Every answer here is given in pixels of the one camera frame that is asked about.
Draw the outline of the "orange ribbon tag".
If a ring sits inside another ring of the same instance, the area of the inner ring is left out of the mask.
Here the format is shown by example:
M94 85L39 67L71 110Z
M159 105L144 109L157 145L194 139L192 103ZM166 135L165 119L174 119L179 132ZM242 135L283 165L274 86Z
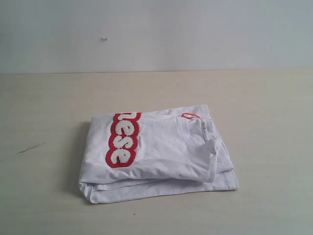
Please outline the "orange ribbon tag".
M186 118L186 119L195 119L195 118L201 119L201 117L198 116L197 114L188 113L188 112L181 114L181 117Z

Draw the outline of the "white t-shirt red lettering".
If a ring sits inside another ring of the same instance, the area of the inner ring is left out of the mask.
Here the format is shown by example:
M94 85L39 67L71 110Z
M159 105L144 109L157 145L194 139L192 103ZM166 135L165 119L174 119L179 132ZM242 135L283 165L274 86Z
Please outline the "white t-shirt red lettering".
M182 118L186 112L201 119ZM91 203L238 188L207 105L91 119L79 176Z

